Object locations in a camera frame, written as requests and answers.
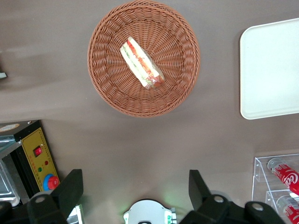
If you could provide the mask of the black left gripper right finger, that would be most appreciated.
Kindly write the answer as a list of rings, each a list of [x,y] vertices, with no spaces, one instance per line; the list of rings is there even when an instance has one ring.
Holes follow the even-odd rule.
[[[230,202],[220,194],[212,194],[198,170],[189,171],[189,198],[193,210],[182,224],[232,224],[229,217]]]

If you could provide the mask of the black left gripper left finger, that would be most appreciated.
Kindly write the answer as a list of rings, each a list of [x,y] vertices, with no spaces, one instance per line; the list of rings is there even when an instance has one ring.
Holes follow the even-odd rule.
[[[82,170],[74,169],[50,194],[36,195],[27,203],[30,223],[66,224],[83,191]]]

